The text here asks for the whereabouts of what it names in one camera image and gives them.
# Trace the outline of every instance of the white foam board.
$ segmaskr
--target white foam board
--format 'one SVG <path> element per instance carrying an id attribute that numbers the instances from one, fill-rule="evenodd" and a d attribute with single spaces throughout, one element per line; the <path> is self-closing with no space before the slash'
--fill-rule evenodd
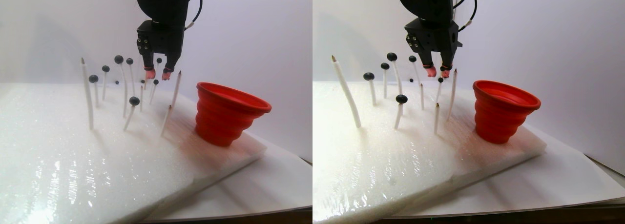
<path id="1" fill-rule="evenodd" d="M 313 82 L 313 222 L 360 223 L 398 211 L 478 181 L 540 155 L 545 143 L 524 127 L 505 144 L 475 134 L 472 92 L 456 93 L 453 114 L 445 121 L 449 92 L 440 97 L 440 126 L 433 133 L 436 88 L 425 90 L 421 110 L 418 88 L 404 84 L 404 115 L 393 129 L 397 86 L 372 104 L 369 84 L 349 83 L 362 127 L 356 128 L 337 82 Z"/>
<path id="2" fill-rule="evenodd" d="M 0 84 L 0 222 L 136 222 L 266 149 L 245 133 L 227 148 L 205 142 L 196 104 L 181 95 L 158 137 L 172 98 L 158 89 L 124 132 L 122 86 L 107 88 L 89 130 L 82 84 Z"/>

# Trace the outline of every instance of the cup rim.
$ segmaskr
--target cup rim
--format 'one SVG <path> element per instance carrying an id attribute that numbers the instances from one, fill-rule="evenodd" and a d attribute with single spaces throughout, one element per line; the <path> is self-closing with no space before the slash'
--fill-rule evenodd
<path id="1" fill-rule="evenodd" d="M 234 88 L 229 88 L 227 86 L 221 86 L 205 81 L 198 82 L 196 87 L 197 90 L 199 90 L 200 92 L 211 95 L 212 97 L 224 101 L 231 106 L 241 108 L 242 110 L 262 113 L 268 113 L 271 111 L 271 105 L 267 101 L 264 101 L 259 97 L 255 97 L 254 95 L 241 92 L 240 90 L 236 90 Z"/>
<path id="2" fill-rule="evenodd" d="M 527 102 L 530 102 L 530 104 L 524 104 L 524 103 L 508 101 L 508 100 L 502 99 L 500 97 L 496 97 L 496 95 L 493 95 L 493 93 L 489 93 L 486 90 L 484 90 L 484 88 L 482 86 L 484 84 L 492 85 L 497 90 L 502 91 L 504 93 L 508 93 L 510 95 L 514 95 L 515 97 L 518 97 L 518 98 L 523 99 L 523 100 L 525 100 Z M 475 90 L 476 92 L 482 93 L 481 96 L 485 97 L 487 99 L 487 101 L 501 103 L 503 105 L 511 106 L 511 107 L 514 107 L 514 108 L 521 108 L 521 109 L 525 109 L 525 110 L 534 111 L 534 110 L 537 110 L 538 108 L 540 108 L 540 106 L 541 106 L 541 100 L 538 99 L 537 97 L 535 97 L 534 95 L 532 95 L 531 93 L 526 92 L 525 90 L 522 90 L 522 89 L 517 88 L 515 86 L 507 85 L 507 84 L 500 83 L 500 82 L 497 82 L 497 81 L 475 81 L 473 83 L 473 90 Z"/>

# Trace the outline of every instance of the red silicone cup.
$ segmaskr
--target red silicone cup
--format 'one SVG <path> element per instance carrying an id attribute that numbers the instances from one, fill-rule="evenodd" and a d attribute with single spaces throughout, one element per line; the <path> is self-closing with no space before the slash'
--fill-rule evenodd
<path id="1" fill-rule="evenodd" d="M 475 81 L 475 130 L 491 143 L 506 143 L 525 122 L 525 117 L 541 107 L 531 93 L 496 81 Z"/>
<path id="2" fill-rule="evenodd" d="M 217 146 L 230 146 L 254 119 L 271 111 L 266 101 L 239 90 L 208 82 L 196 87 L 197 135 Z"/>

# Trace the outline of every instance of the white table surface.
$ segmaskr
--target white table surface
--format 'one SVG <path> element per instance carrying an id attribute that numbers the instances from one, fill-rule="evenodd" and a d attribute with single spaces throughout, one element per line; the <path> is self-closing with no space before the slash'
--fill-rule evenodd
<path id="1" fill-rule="evenodd" d="M 250 136 L 267 146 L 263 158 L 166 211 L 153 213 L 145 222 L 244 217 L 312 206 L 312 166 L 271 142 Z"/>
<path id="2" fill-rule="evenodd" d="M 429 208 L 404 210 L 392 218 L 541 210 L 625 197 L 625 188 L 584 154 L 536 128 L 526 127 L 547 143 L 544 155 L 444 195 L 428 204 Z"/>

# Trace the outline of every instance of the robotic arm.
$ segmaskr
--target robotic arm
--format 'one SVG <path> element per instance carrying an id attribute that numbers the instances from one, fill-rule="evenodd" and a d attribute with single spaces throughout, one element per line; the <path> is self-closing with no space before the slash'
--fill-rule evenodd
<path id="1" fill-rule="evenodd" d="M 440 52 L 442 58 L 442 77 L 448 78 L 449 71 L 453 66 L 454 55 L 458 46 L 462 43 L 458 41 L 458 32 L 464 29 L 453 21 L 453 0 L 400 0 L 402 5 L 418 18 L 406 25 L 408 32 L 406 41 L 413 50 L 419 54 L 423 68 L 428 72 L 428 77 L 436 76 L 436 69 L 432 62 L 431 52 Z"/>
<path id="2" fill-rule="evenodd" d="M 154 53 L 165 54 L 167 63 L 163 69 L 163 80 L 169 80 L 183 49 L 185 30 L 193 25 L 202 10 L 202 0 L 197 15 L 187 27 L 187 7 L 190 0 L 137 0 L 141 10 L 151 20 L 144 21 L 137 28 L 137 48 L 143 57 L 146 80 L 156 76 Z"/>

